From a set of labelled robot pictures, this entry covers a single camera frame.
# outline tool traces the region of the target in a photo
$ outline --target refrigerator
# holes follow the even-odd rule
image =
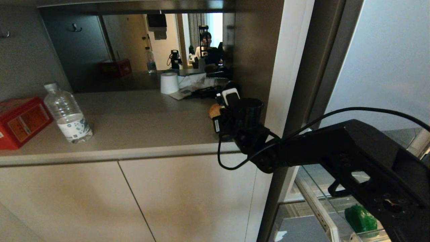
[[[353,106],[392,109],[430,124],[429,13],[428,0],[315,0],[284,136]],[[345,112],[312,129],[350,119],[374,126],[420,159],[429,151],[426,130],[388,114]],[[365,233],[351,228],[344,211],[358,202],[331,198],[334,178],[320,165],[283,173],[274,174],[258,241],[390,241],[379,222]]]

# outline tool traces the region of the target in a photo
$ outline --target black cable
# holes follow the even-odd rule
[[[236,169],[240,168],[241,166],[243,166],[244,164],[246,164],[247,162],[249,162],[250,160],[252,160],[255,156],[257,156],[257,155],[258,155],[258,154],[260,154],[261,152],[265,151],[266,149],[268,149],[268,148],[270,148],[270,147],[272,147],[272,146],[274,146],[274,145],[276,145],[276,144],[278,144],[278,143],[272,143],[272,144],[270,144],[270,145],[268,145],[268,146],[266,146],[266,147],[264,147],[264,148],[260,149],[259,151],[257,151],[257,152],[256,152],[256,153],[254,153],[253,155],[251,155],[251,157],[248,157],[246,160],[242,161],[239,165],[237,165],[237,166],[235,166],[235,167],[227,167],[227,166],[225,166],[225,165],[223,165],[223,164],[221,163],[221,157],[220,157],[220,151],[221,151],[221,139],[220,139],[220,140],[219,140],[219,142],[218,142],[218,164],[219,164],[222,168],[224,168],[224,169],[226,169],[226,170],[229,170],[229,171],[236,170]]]
[[[278,139],[278,140],[280,140],[281,138],[279,137],[279,136],[277,136],[275,133],[273,133],[272,131],[269,131],[269,134],[273,137],[273,138],[275,138],[275,139]]]
[[[172,57],[172,54],[170,54],[169,57],[167,58],[166,65],[170,65],[170,63],[172,63],[172,61],[170,61],[169,63],[170,57]]]
[[[288,140],[294,136],[296,136],[297,134],[299,134],[300,132],[306,130],[307,128],[309,128],[310,126],[314,125],[315,123],[325,119],[326,117],[332,116],[334,114],[337,113],[341,113],[341,112],[346,112],[346,111],[370,111],[370,112],[380,112],[380,113],[388,113],[388,114],[392,114],[392,115],[396,115],[402,118],[406,118],[418,125],[420,125],[421,127],[423,127],[424,129],[426,129],[427,131],[430,132],[430,126],[427,125],[426,123],[424,123],[423,121],[414,118],[408,114],[402,113],[402,112],[398,112],[398,111],[393,111],[393,110],[389,110],[389,109],[378,109],[378,108],[367,108],[367,107],[350,107],[350,108],[344,108],[344,109],[338,109],[329,113],[326,113],[318,118],[316,118],[315,120],[313,120],[312,122],[308,123],[307,125],[303,126],[301,129],[293,132],[292,134],[288,135],[285,138],[280,139],[278,142],[272,143],[266,147],[263,147],[262,149],[258,150],[256,153],[254,153],[251,157],[248,157],[246,160],[242,161],[239,165],[235,166],[235,167],[226,167],[221,163],[221,159],[220,159],[220,151],[221,151],[221,140],[219,140],[218,143],[218,163],[220,164],[221,167],[223,167],[224,169],[233,171],[236,170],[238,168],[240,168],[241,166],[243,166],[245,163],[247,163],[248,161],[252,160],[255,156],[257,156],[258,154],[260,154],[261,152],[265,151],[266,149],[277,145],[280,141],[285,141]]]

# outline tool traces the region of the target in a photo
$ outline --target wall hook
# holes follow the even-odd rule
[[[7,34],[0,36],[0,38],[9,38],[9,36],[10,36],[10,31],[7,31]]]
[[[82,31],[82,27],[78,30],[78,27],[76,26],[75,23],[72,24],[73,30],[69,30],[70,32],[81,32]]]

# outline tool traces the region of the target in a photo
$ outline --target white cabinet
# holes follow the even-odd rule
[[[0,202],[47,242],[154,241],[114,161],[1,168]]]
[[[1,203],[0,241],[44,242]]]
[[[230,167],[245,158],[221,155]],[[245,241],[257,172],[251,162],[235,171],[221,168],[216,155],[120,165],[157,242]]]

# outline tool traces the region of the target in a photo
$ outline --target red box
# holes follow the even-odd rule
[[[117,61],[107,60],[99,65],[103,76],[107,78],[120,78],[132,72],[129,59],[120,59]]]
[[[51,122],[39,97],[0,102],[0,149],[18,149]]]

